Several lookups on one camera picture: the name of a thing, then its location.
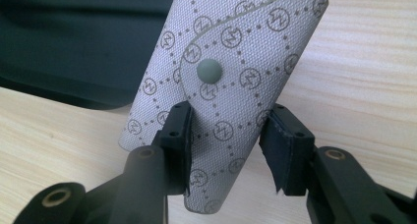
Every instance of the wood grain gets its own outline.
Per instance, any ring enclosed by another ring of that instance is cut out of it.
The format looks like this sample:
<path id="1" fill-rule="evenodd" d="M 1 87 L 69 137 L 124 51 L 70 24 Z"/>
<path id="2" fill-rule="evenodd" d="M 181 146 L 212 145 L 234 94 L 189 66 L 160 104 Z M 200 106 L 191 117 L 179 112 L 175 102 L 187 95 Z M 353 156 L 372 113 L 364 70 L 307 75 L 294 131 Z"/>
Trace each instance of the wood grain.
<path id="1" fill-rule="evenodd" d="M 329 0 L 278 102 L 317 137 L 350 151 L 384 186 L 417 186 L 417 0 Z M 42 189 L 88 190 L 119 174 L 128 107 L 94 111 L 0 88 L 0 223 L 12 223 Z M 274 192 L 255 146 L 215 215 L 169 199 L 170 223 L 309 223 L 304 197 Z"/>

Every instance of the circular logo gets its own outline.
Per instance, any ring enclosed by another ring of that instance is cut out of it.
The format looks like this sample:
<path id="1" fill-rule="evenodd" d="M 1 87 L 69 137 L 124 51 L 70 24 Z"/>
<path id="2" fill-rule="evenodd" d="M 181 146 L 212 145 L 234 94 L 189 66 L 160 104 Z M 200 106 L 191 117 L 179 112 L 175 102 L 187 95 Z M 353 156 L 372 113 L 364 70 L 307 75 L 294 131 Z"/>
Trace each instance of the circular logo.
<path id="1" fill-rule="evenodd" d="M 248 12 L 252 9 L 255 9 L 255 4 L 250 1 L 242 1 L 235 7 L 235 15 L 239 15 L 245 12 Z"/>
<path id="2" fill-rule="evenodd" d="M 181 82 L 180 69 L 174 70 L 174 74 L 172 75 L 172 78 L 174 79 L 174 82 L 176 84 L 179 84 Z"/>
<path id="3" fill-rule="evenodd" d="M 202 84 L 200 86 L 200 96 L 205 100 L 214 100 L 218 94 L 216 84 Z"/>
<path id="4" fill-rule="evenodd" d="M 153 95 L 156 93 L 156 82 L 153 79 L 145 79 L 142 85 L 142 90 L 147 95 Z"/>
<path id="5" fill-rule="evenodd" d="M 257 126 L 261 127 L 267 121 L 269 110 L 261 111 L 257 116 Z"/>
<path id="6" fill-rule="evenodd" d="M 268 28 L 274 31 L 282 31 L 289 26 L 289 14 L 282 8 L 275 8 L 269 12 L 267 19 Z"/>
<path id="7" fill-rule="evenodd" d="M 242 87 L 254 89 L 261 84 L 261 74 L 256 69 L 246 69 L 240 74 L 239 83 Z"/>
<path id="8" fill-rule="evenodd" d="M 185 49 L 183 57 L 188 63 L 195 64 L 202 57 L 202 49 L 197 44 L 190 44 Z"/>
<path id="9" fill-rule="evenodd" d="M 242 41 L 242 31 L 239 28 L 228 27 L 221 32 L 221 43 L 226 48 L 235 48 Z"/>
<path id="10" fill-rule="evenodd" d="M 220 200 L 211 200 L 206 203 L 205 206 L 205 213 L 206 214 L 215 214 L 221 208 L 221 201 Z"/>
<path id="11" fill-rule="evenodd" d="M 200 16 L 194 20 L 194 32 L 199 34 L 212 26 L 212 20 L 207 16 Z"/>
<path id="12" fill-rule="evenodd" d="M 131 119 L 128 123 L 128 131 L 132 135 L 138 135 L 142 132 L 142 126 L 137 120 Z"/>
<path id="13" fill-rule="evenodd" d="M 242 169 L 243 165 L 245 164 L 244 158 L 237 158 L 229 163 L 229 172 L 231 174 L 239 173 Z"/>
<path id="14" fill-rule="evenodd" d="M 209 180 L 207 173 L 201 169 L 194 169 L 190 173 L 190 186 L 202 187 Z"/>
<path id="15" fill-rule="evenodd" d="M 169 112 L 167 112 L 167 111 L 162 111 L 162 112 L 159 112 L 158 114 L 157 114 L 157 122 L 160 124 L 160 125 L 164 125 L 165 124 L 165 121 L 166 121 L 166 119 L 168 118 L 168 114 L 169 114 Z"/>
<path id="16" fill-rule="evenodd" d="M 297 54 L 292 54 L 285 59 L 284 68 L 287 75 L 290 75 L 294 70 L 295 66 L 297 65 L 298 58 L 299 57 Z"/>
<path id="17" fill-rule="evenodd" d="M 162 49 L 170 49 L 175 44 L 175 35 L 171 31 L 166 31 L 163 33 L 162 38 L 160 39 L 160 46 Z"/>
<path id="18" fill-rule="evenodd" d="M 313 14 L 317 18 L 321 17 L 328 6 L 328 0 L 314 0 L 313 3 Z"/>
<path id="19" fill-rule="evenodd" d="M 220 141 L 227 141 L 233 138 L 233 127 L 228 122 L 220 121 L 214 125 L 214 137 Z"/>

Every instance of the wooden table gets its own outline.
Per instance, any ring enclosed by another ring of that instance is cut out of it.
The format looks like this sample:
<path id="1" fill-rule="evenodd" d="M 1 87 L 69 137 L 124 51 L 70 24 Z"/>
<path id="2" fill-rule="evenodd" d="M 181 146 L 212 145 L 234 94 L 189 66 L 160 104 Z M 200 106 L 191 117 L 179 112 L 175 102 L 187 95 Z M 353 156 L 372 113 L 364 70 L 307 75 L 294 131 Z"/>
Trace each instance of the wooden table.
<path id="1" fill-rule="evenodd" d="M 279 97 L 317 137 L 350 151 L 376 182 L 413 196 L 417 186 L 417 0 L 329 0 Z M 0 223 L 42 189 L 88 190 L 119 174 L 129 107 L 94 111 L 0 88 Z M 215 215 L 169 199 L 170 223 L 309 223 L 304 197 L 274 192 L 256 145 Z"/>

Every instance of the gray snap button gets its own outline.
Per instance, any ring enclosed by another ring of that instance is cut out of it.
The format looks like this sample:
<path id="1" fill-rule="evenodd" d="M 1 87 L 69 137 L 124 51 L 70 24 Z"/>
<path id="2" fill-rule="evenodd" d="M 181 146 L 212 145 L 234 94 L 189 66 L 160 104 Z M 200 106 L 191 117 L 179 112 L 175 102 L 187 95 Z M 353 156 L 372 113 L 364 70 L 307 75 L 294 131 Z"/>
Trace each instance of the gray snap button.
<path id="1" fill-rule="evenodd" d="M 197 67 L 197 76 L 205 84 L 215 84 L 221 79 L 221 65 L 213 59 L 205 59 Z"/>

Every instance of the light wood surface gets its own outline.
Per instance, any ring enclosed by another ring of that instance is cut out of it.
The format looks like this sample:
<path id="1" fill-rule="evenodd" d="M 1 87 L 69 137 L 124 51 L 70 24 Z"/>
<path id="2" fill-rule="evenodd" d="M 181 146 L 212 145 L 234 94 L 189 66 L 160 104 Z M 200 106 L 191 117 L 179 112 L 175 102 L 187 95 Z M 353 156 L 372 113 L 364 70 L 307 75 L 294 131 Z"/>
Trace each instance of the light wood surface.
<path id="1" fill-rule="evenodd" d="M 278 102 L 316 136 L 350 151 L 376 182 L 417 187 L 417 0 L 329 0 Z M 88 190 L 118 175 L 129 108 L 94 111 L 0 88 L 0 223 L 60 182 Z M 256 145 L 215 215 L 169 199 L 170 223 L 309 223 L 304 197 L 274 192 Z"/>

